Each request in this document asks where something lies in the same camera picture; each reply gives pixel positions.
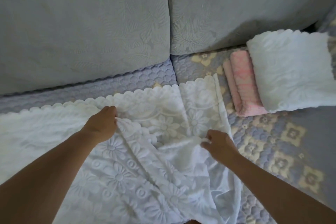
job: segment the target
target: white cloth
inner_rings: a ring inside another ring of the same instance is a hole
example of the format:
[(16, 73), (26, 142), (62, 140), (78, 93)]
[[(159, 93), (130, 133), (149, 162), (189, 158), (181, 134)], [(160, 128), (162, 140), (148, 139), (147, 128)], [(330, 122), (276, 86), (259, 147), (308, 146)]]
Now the white cloth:
[(230, 134), (217, 75), (180, 86), (0, 116), (0, 182), (115, 105), (119, 130), (90, 153), (55, 223), (236, 223), (240, 180), (199, 146)]
[(247, 42), (259, 95), (268, 112), (336, 105), (328, 35), (278, 30)]

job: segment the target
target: left hand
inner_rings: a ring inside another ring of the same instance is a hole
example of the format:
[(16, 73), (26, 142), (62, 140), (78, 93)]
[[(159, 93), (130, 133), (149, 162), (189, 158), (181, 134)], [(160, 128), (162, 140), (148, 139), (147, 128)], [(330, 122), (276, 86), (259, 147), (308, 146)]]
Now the left hand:
[(110, 139), (117, 127), (117, 109), (115, 106), (105, 106), (99, 113), (92, 115), (80, 130), (88, 136), (93, 136), (97, 143)]

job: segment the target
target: right arm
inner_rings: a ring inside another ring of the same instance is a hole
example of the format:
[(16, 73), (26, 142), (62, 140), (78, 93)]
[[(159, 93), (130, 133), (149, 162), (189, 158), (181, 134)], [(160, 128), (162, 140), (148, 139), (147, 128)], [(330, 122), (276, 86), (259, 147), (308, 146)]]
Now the right arm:
[(207, 138), (211, 143), (201, 146), (241, 179), (278, 224), (336, 223), (333, 210), (244, 158), (226, 133), (209, 130)]

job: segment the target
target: pink pattern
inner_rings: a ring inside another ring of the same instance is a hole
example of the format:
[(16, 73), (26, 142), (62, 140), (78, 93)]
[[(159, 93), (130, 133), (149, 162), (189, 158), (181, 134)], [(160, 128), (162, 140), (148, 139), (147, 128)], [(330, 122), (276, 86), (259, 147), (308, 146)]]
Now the pink pattern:
[(246, 117), (268, 113), (259, 97), (250, 54), (233, 52), (223, 68), (237, 114)]

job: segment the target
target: folded white cloth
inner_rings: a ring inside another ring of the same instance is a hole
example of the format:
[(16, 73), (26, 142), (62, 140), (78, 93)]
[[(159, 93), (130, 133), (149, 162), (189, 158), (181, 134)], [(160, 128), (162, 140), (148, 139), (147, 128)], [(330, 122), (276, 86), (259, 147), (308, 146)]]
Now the folded white cloth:
[(328, 35), (278, 30), (247, 42), (265, 109), (292, 111), (336, 105)]
[(0, 115), (0, 183), (111, 105), (119, 130), (89, 154), (55, 223), (236, 223), (241, 182), (199, 145), (210, 128), (231, 134), (217, 75)]

